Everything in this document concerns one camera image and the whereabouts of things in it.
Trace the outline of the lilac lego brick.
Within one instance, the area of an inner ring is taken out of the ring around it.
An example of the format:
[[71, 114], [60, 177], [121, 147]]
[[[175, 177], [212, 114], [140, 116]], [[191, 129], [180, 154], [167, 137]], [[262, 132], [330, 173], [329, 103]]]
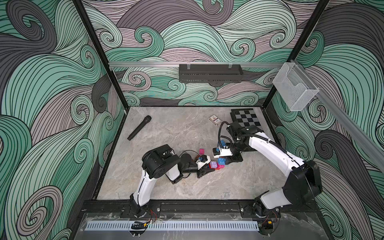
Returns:
[[217, 162], [212, 162], [212, 161], [211, 161], [211, 162], [209, 163], [209, 166], [210, 166], [211, 169], [216, 169], [216, 168], [218, 167], [218, 164], [217, 164]]

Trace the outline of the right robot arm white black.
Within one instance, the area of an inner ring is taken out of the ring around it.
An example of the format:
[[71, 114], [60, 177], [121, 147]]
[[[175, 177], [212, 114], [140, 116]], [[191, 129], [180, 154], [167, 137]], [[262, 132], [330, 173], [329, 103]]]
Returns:
[[230, 137], [224, 146], [224, 139], [218, 134], [220, 157], [230, 163], [243, 160], [242, 153], [253, 149], [273, 163], [286, 177], [285, 184], [276, 190], [267, 191], [255, 198], [254, 211], [265, 216], [278, 207], [293, 205], [301, 207], [323, 192], [319, 166], [314, 161], [305, 161], [270, 139], [259, 127], [242, 127], [239, 123], [227, 124]]

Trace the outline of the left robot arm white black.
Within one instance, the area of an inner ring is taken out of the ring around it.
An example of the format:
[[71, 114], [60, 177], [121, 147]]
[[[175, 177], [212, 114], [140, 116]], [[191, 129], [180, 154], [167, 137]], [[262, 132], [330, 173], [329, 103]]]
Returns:
[[142, 157], [142, 175], [137, 190], [130, 196], [131, 212], [137, 217], [147, 214], [148, 203], [156, 182], [167, 176], [172, 184], [185, 179], [184, 174], [197, 174], [197, 178], [214, 172], [211, 158], [196, 151], [186, 150], [177, 155], [169, 145], [163, 145], [148, 151]]

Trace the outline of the light blue lego brick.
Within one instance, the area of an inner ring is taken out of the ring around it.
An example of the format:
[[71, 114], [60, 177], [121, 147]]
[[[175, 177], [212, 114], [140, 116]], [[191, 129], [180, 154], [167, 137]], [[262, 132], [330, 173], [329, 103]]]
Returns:
[[218, 159], [218, 165], [225, 166], [226, 165], [226, 159], [225, 158], [219, 158]]

